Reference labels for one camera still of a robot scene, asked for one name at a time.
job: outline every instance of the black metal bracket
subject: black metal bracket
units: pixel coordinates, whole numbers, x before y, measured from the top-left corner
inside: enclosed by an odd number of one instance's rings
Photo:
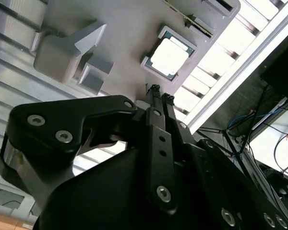
[[[123,96],[12,110],[0,174],[41,204],[35,229],[282,229],[276,217],[288,227],[219,148],[196,143],[173,96],[153,85],[147,97],[146,111]],[[125,151],[73,176],[76,155],[117,140]]]

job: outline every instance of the bolt head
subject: bolt head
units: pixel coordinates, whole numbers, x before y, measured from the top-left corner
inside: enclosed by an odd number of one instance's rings
[[[66,130],[60,130],[56,133],[56,139],[62,143],[70,143],[72,141],[72,134]]]
[[[187,128],[187,125],[185,123],[183,123],[183,122],[180,123],[180,126],[183,127],[183,128]]]
[[[171,201],[171,193],[166,187],[162,185],[157,188],[157,195],[165,203]]]
[[[32,126],[42,126],[45,124],[45,119],[40,115],[30,115],[27,121]]]

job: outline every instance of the metal plate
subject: metal plate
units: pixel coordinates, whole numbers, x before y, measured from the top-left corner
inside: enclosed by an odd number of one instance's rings
[[[229,0],[234,9],[232,16],[223,17],[202,0],[169,1],[186,15],[194,14],[214,29],[209,41],[185,27],[183,17],[162,0],[56,0],[50,2],[45,16],[45,25],[70,35],[90,24],[94,19],[107,23],[104,34],[94,54],[114,62],[101,90],[109,94],[122,94],[131,100],[142,99],[145,85],[159,84],[169,94],[182,85],[197,66],[212,43],[239,10],[239,2]],[[173,81],[161,79],[140,67],[145,53],[152,50],[158,41],[158,30],[165,24],[198,47],[193,58],[188,59]]]

